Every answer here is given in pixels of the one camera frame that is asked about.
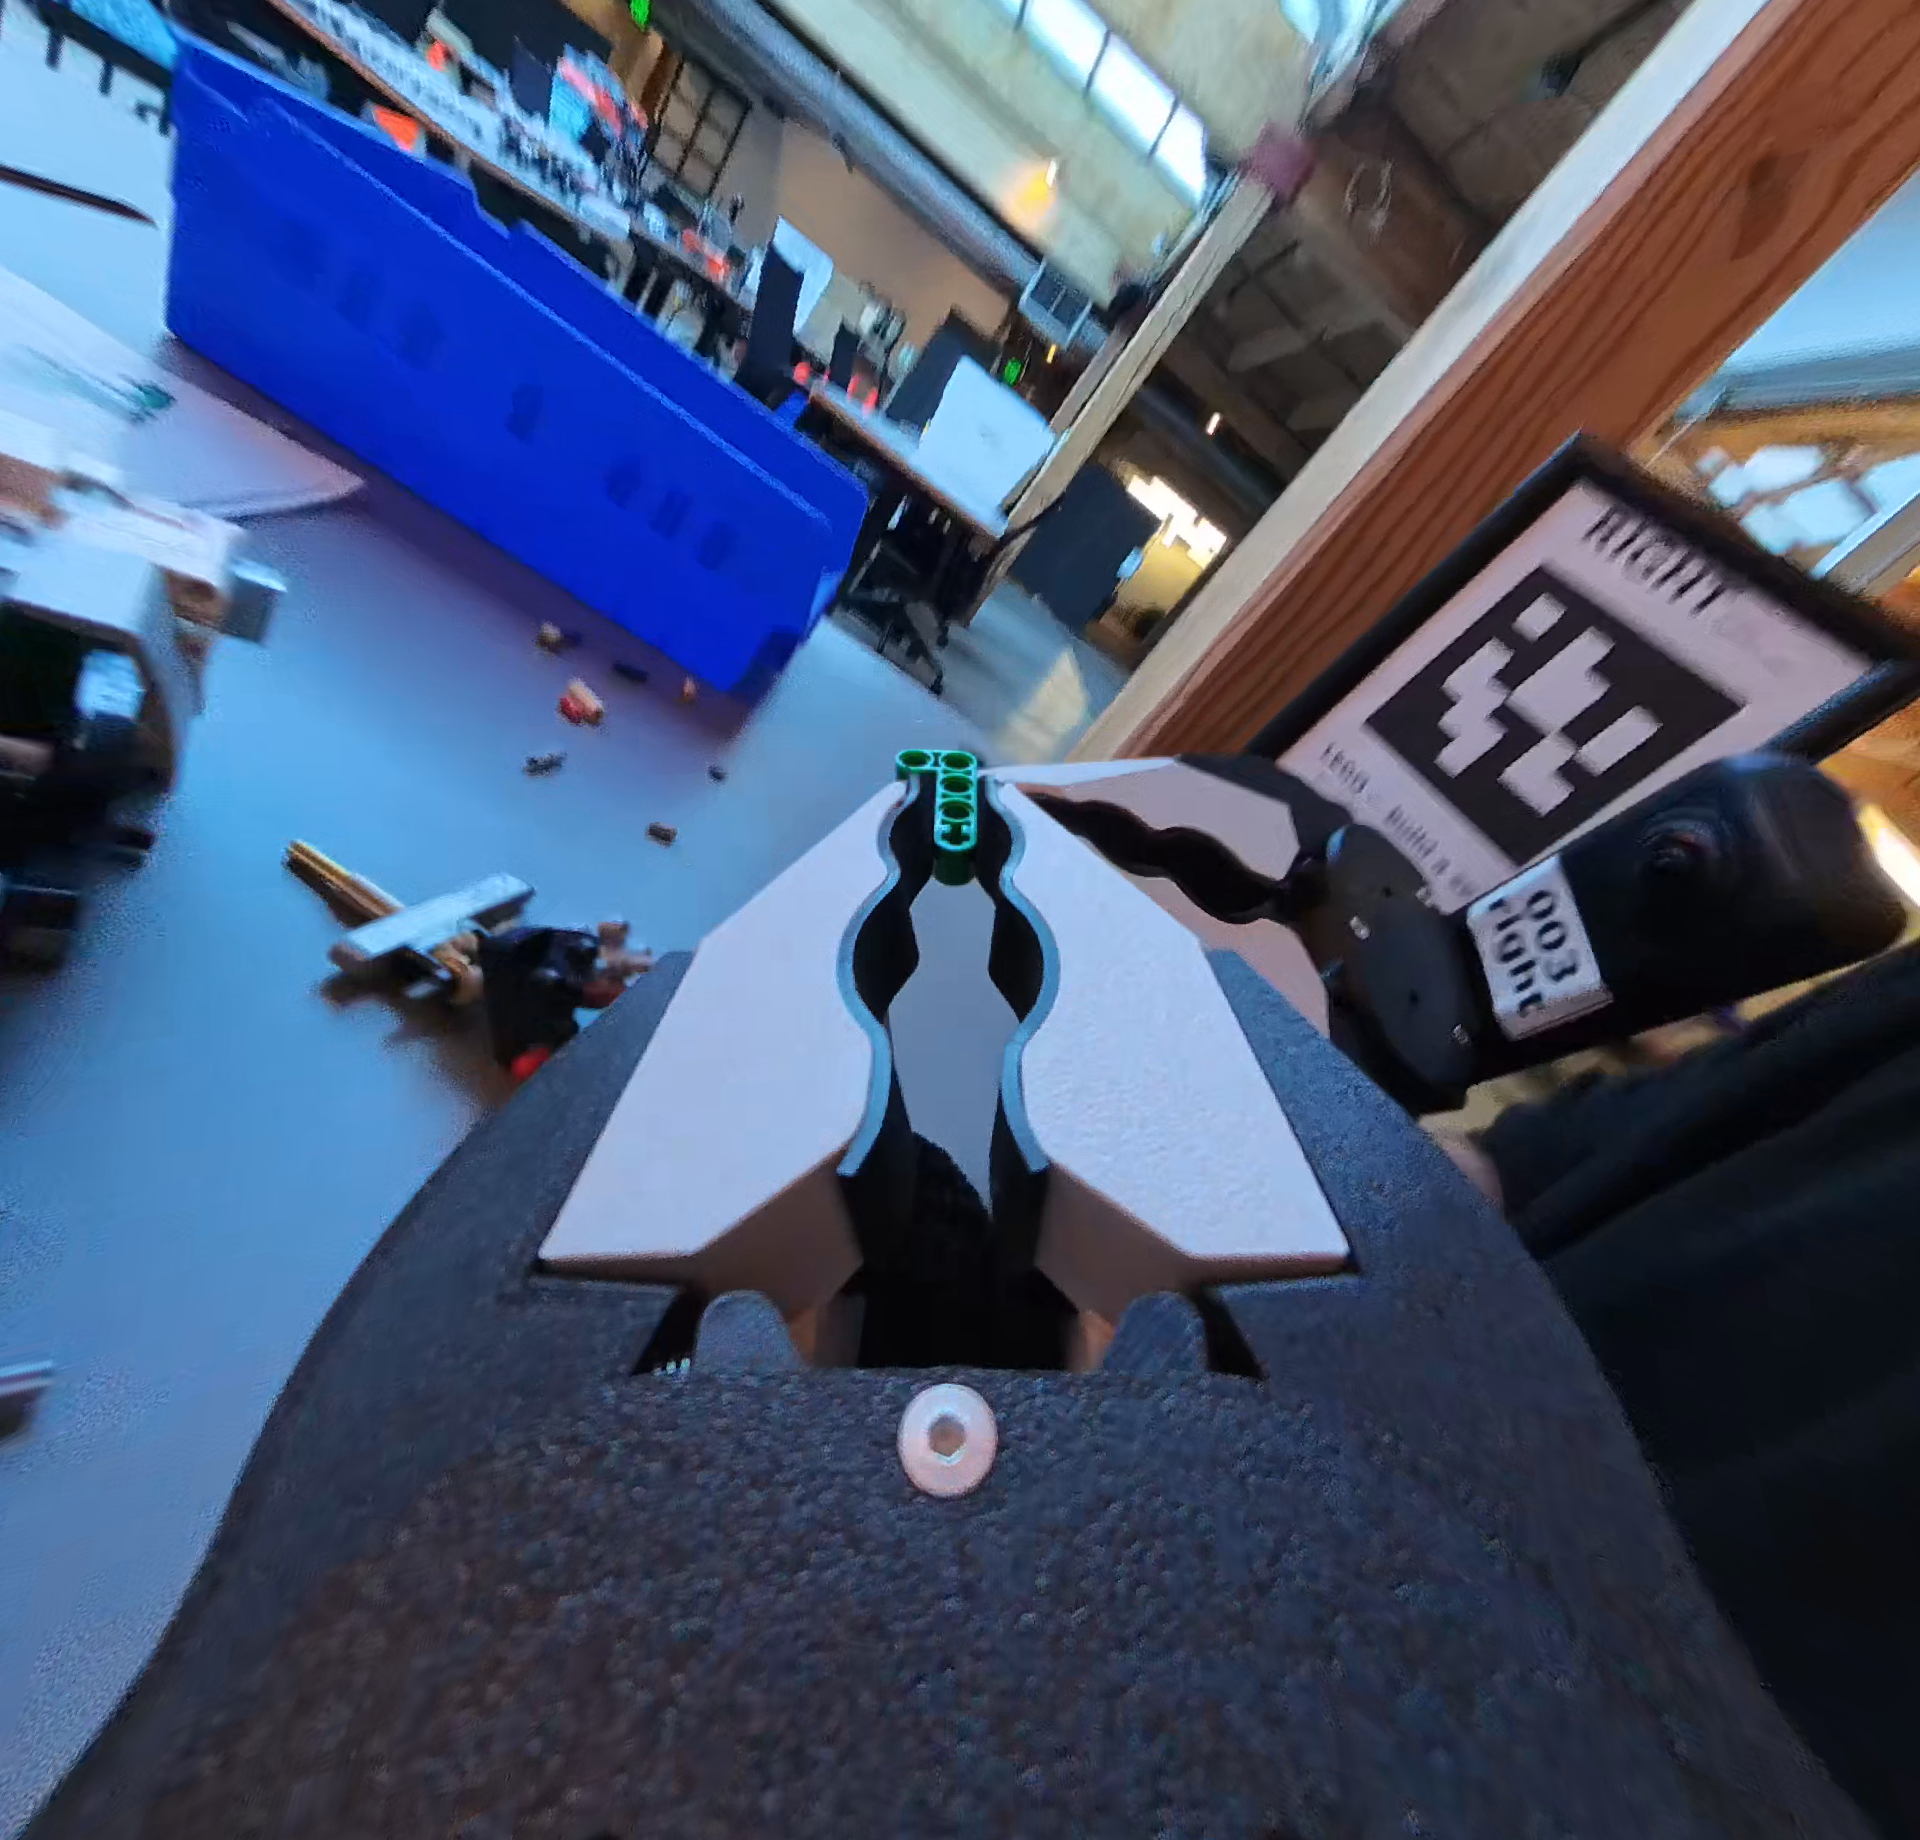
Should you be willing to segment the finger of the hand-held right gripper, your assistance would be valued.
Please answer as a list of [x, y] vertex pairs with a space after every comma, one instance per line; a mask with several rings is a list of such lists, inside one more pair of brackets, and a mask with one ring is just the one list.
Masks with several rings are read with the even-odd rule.
[[1355, 901], [1348, 812], [1258, 754], [1003, 767], [991, 786], [1213, 921], [1305, 921]]
[[1281, 993], [1323, 1037], [1330, 1037], [1330, 997], [1320, 965], [1303, 937], [1271, 918], [1204, 917], [1202, 939], [1210, 950], [1233, 953]]

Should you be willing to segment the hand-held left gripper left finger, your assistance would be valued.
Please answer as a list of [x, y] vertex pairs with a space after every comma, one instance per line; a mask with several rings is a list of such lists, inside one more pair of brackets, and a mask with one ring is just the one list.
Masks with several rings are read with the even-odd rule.
[[919, 782], [901, 778], [693, 950], [541, 1245], [557, 1277], [768, 1300], [851, 1365], [901, 1251], [916, 1133], [892, 1008], [919, 960]]

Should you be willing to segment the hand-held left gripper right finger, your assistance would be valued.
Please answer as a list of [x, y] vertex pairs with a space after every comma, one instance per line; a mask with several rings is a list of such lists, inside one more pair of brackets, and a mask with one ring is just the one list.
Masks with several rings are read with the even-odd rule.
[[1030, 1263], [1113, 1337], [1141, 1297], [1344, 1277], [1353, 1247], [1178, 888], [1111, 863], [1019, 786], [988, 794], [998, 904], [1037, 943], [1003, 1072]]

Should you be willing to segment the green lego piece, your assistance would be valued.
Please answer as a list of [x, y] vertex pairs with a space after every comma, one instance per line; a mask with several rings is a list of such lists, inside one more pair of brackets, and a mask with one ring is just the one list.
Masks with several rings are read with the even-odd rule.
[[902, 747], [896, 774], [930, 804], [930, 875], [963, 888], [976, 879], [981, 762], [971, 749]]

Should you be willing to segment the lego truck model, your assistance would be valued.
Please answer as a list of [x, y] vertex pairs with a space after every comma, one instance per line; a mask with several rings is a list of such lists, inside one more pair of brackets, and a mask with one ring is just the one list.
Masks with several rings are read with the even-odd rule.
[[269, 641], [285, 581], [241, 525], [86, 466], [4, 497], [3, 561], [3, 962], [52, 969], [153, 857], [211, 657]]

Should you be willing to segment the small black lego subassembly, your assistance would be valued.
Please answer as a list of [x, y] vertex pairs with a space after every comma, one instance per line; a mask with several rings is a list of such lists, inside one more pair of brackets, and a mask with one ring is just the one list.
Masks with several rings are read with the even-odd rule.
[[341, 924], [329, 949], [335, 985], [478, 1010], [494, 1062], [514, 1083], [656, 965], [625, 918], [530, 921], [534, 886], [511, 873], [406, 904], [314, 844], [287, 844], [283, 863]]

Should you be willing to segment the black framed sign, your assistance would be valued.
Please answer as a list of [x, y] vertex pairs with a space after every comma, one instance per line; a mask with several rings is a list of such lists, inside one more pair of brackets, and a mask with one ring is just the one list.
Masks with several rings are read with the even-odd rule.
[[1573, 436], [1248, 749], [1446, 909], [1678, 774], [1819, 762], [1915, 696], [1915, 632]]

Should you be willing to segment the white board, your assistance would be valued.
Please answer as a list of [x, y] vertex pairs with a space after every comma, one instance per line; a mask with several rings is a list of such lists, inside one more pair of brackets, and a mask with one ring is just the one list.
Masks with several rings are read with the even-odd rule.
[[973, 358], [961, 358], [919, 434], [914, 466], [944, 497], [986, 514], [1020, 493], [1055, 442], [1041, 410]]

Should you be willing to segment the wooden pillar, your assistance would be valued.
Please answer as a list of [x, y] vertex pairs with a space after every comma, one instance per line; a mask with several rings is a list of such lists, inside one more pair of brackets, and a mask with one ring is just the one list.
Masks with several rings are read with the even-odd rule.
[[1570, 434], [1628, 446], [1915, 172], [1918, 0], [1698, 0], [1070, 749], [1248, 746]]
[[1246, 165], [1233, 177], [1199, 220], [1175, 264], [1108, 332], [1052, 417], [1055, 439], [1044, 460], [1009, 493], [1005, 531], [986, 547], [979, 583], [973, 586], [971, 599], [950, 614], [951, 625], [973, 622], [1009, 571], [1026, 534], [1063, 498], [1073, 475], [1094, 457], [1108, 431], [1141, 394], [1223, 267], [1293, 191], [1286, 183], [1289, 147], [1290, 143], [1281, 140], [1264, 161]]

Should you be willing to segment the blue plastic bin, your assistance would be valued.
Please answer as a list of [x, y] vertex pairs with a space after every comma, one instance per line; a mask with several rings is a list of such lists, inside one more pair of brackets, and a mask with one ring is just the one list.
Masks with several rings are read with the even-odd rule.
[[166, 316], [200, 358], [736, 700], [833, 603], [863, 489], [467, 175], [186, 37]]

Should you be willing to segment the cluttered background desk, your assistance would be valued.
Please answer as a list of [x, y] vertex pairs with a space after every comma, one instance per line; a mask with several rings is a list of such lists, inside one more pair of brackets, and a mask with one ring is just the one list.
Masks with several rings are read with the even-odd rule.
[[607, 165], [580, 143], [518, 109], [511, 83], [494, 65], [453, 52], [439, 68], [433, 45], [450, 46], [450, 28], [422, 26], [416, 45], [358, 6], [336, 0], [259, 0], [338, 60], [371, 93], [420, 127], [420, 147], [442, 143], [463, 166], [480, 168], [580, 237], [602, 242], [637, 290], [628, 297], [661, 316], [667, 281], [683, 283], [701, 301], [707, 329], [720, 339], [749, 332], [752, 301], [742, 276], [709, 265], [690, 229], [669, 227], [658, 208], [613, 193]]

